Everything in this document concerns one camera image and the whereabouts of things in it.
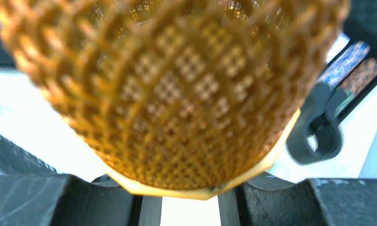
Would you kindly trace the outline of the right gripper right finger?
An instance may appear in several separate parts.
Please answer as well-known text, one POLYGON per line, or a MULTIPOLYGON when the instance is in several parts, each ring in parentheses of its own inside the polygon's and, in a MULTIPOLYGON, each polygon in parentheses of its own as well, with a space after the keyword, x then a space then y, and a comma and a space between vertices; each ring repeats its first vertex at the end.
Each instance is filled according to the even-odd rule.
POLYGON ((218 196, 224 226, 377 226, 377 179, 262 173, 218 196))

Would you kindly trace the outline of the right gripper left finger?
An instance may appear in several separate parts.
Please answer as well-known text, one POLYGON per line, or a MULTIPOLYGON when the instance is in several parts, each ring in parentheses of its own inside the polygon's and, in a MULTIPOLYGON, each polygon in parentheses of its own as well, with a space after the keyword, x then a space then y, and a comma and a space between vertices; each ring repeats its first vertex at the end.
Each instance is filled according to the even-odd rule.
POLYGON ((137 226, 139 211, 109 176, 58 173, 0 135, 0 226, 137 226))

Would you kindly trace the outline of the white mic clamp stand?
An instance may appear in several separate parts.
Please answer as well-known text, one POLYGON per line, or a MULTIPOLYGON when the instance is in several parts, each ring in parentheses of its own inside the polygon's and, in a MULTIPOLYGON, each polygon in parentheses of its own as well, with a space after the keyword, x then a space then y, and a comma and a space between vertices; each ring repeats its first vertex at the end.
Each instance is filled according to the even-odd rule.
POLYGON ((314 86, 286 141, 293 160, 308 165, 330 160, 339 154, 342 135, 335 112, 346 99, 343 89, 332 91, 325 83, 314 86))

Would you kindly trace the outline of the orange microphone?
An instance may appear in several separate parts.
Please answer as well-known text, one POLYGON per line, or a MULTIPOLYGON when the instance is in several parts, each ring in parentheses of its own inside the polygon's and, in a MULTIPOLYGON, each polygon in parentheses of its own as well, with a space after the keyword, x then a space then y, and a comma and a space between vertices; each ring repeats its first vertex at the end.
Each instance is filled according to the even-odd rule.
POLYGON ((266 171, 348 0, 0 0, 0 40, 133 194, 207 200, 266 171))

